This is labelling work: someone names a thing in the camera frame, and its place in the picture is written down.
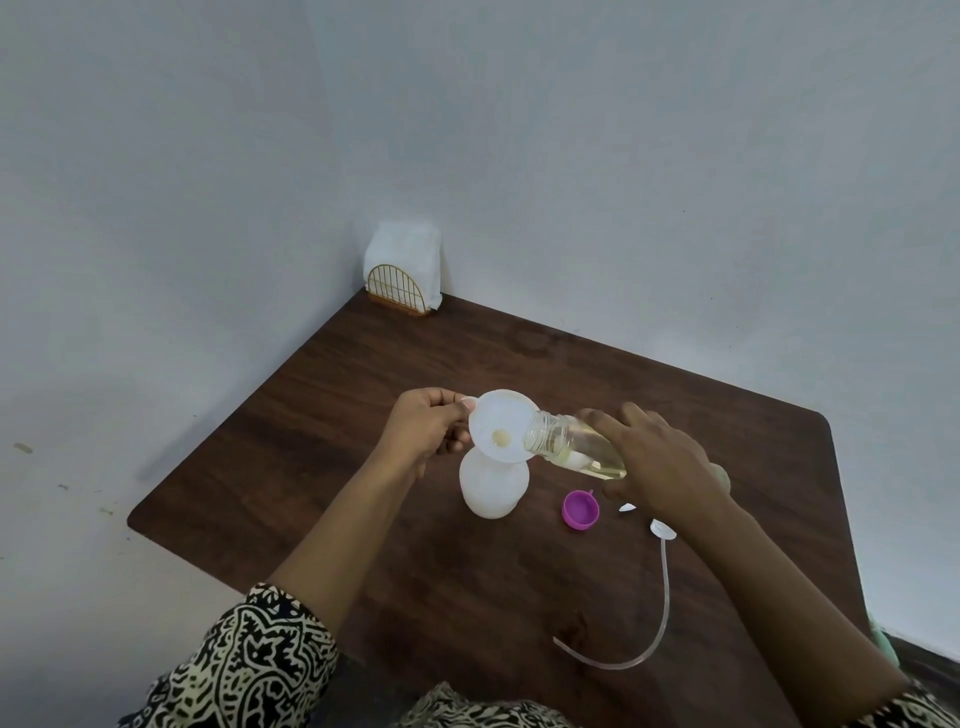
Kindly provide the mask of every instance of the tissue box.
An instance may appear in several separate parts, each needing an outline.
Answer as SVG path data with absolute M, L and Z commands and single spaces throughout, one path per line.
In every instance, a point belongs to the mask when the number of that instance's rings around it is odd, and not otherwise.
M 439 308 L 440 244 L 430 223 L 381 223 L 364 255 L 367 291 L 411 313 Z

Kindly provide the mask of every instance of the patterned sleeve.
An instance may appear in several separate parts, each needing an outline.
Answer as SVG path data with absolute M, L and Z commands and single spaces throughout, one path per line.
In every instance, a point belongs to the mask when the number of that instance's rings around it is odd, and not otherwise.
M 301 728 L 337 665 L 333 637 L 299 601 L 257 584 L 119 728 Z
M 960 728 L 960 720 L 920 685 L 894 698 L 877 711 L 850 723 L 849 728 Z

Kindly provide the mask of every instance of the white tissue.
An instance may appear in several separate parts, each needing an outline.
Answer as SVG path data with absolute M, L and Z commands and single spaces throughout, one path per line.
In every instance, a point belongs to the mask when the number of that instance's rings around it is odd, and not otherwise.
M 364 255 L 364 280 L 376 266 L 394 265 L 416 282 L 427 308 L 439 308 L 444 299 L 440 294 L 440 242 L 440 231 L 430 223 L 380 223 Z

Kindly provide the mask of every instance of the purple bottle cap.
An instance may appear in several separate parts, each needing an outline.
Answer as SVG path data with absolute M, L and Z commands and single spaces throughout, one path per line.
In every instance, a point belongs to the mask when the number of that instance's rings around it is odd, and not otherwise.
M 564 522 L 576 531 L 586 531 L 600 518 L 600 504 L 593 491 L 571 491 L 564 498 Z

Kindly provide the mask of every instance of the plastic tube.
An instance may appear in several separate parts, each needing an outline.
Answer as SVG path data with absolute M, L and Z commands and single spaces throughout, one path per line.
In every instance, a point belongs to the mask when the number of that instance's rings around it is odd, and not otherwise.
M 575 649 L 571 649 L 570 647 L 566 646 L 556 637 L 553 638 L 553 644 L 566 652 L 566 654 L 572 655 L 585 665 L 599 667 L 600 669 L 630 669 L 631 667 L 636 667 L 650 657 L 650 655 L 654 653 L 654 650 L 657 649 L 658 645 L 660 644 L 660 640 L 663 639 L 663 633 L 666 632 L 666 621 L 670 617 L 670 577 L 667 575 L 666 571 L 666 539 L 660 539 L 660 563 L 663 566 L 663 619 L 660 620 L 660 629 L 657 630 L 657 636 L 650 643 L 650 646 L 643 651 L 643 654 L 641 654 L 639 657 L 634 657 L 633 660 L 626 663 L 598 663 L 596 660 L 591 660 L 589 657 L 584 657 Z

